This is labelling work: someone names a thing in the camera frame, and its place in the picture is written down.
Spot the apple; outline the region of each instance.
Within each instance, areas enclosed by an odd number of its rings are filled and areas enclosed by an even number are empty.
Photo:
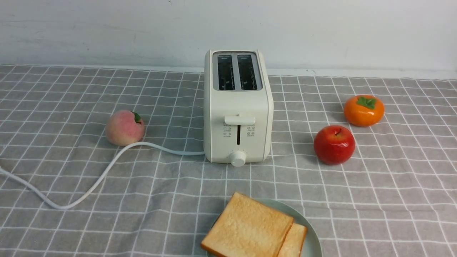
[[[339,125],[322,128],[314,138],[314,152],[327,165],[338,165],[351,158],[356,142],[351,131]]]
[[[126,146],[140,141],[145,130],[144,122],[138,113],[121,110],[108,119],[105,134],[110,143]]]

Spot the red apple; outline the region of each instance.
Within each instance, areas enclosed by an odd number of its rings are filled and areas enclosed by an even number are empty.
[[[356,142],[350,130],[339,125],[322,128],[314,138],[316,156],[327,165],[338,165],[347,161],[355,148]]]

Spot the toaster power cord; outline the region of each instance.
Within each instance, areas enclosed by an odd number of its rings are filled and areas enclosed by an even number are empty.
[[[0,173],[6,175],[7,177],[10,177],[11,179],[13,179],[13,180],[15,180],[15,181],[17,181],[19,183],[22,183],[24,186],[26,186],[29,189],[33,190],[41,199],[43,199],[44,202],[49,204],[52,208],[59,209],[59,210],[65,210],[65,209],[69,209],[69,208],[72,208],[72,207],[78,205],[84,199],[86,199],[95,190],[95,188],[101,183],[101,181],[106,177],[107,173],[110,171],[110,169],[113,167],[114,163],[119,159],[119,157],[121,157],[121,155],[123,153],[125,153],[125,151],[127,151],[128,149],[130,149],[130,148],[132,148],[134,146],[138,146],[138,145],[145,145],[145,146],[154,147],[154,148],[157,148],[159,150],[162,150],[162,151],[165,151],[165,152],[168,152],[168,153],[171,153],[171,154],[175,154],[175,155],[186,155],[186,156],[205,155],[205,152],[175,151],[175,150],[170,150],[170,149],[167,149],[167,148],[165,148],[163,146],[156,145],[156,144],[153,144],[153,143],[148,143],[148,142],[136,142],[136,143],[127,145],[124,148],[122,148],[122,150],[120,150],[119,153],[113,158],[111,163],[108,165],[108,167],[106,167],[105,171],[100,175],[100,177],[94,183],[94,185],[83,196],[81,196],[78,200],[74,201],[73,203],[71,203],[69,205],[58,205],[58,204],[54,203],[53,201],[49,200],[49,198],[47,198],[42,192],[40,192],[40,190],[38,190],[32,184],[30,184],[29,182],[23,180],[22,178],[20,178],[20,177],[18,177],[16,175],[13,175],[10,172],[5,171],[1,166],[0,166]]]

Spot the persimmon leaf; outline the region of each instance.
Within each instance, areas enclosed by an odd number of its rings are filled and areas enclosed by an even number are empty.
[[[365,98],[365,97],[363,97],[363,96],[359,96],[359,97],[357,98],[356,104],[361,105],[361,106],[364,106],[364,107],[366,107],[366,108],[368,108],[368,109],[373,110],[373,109],[374,109],[374,106],[375,106],[375,104],[376,104],[376,99],[374,99],[374,98],[367,99],[367,98]]]

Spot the white wall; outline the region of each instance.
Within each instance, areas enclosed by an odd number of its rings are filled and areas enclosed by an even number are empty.
[[[0,63],[457,70],[455,0],[1,0]]]

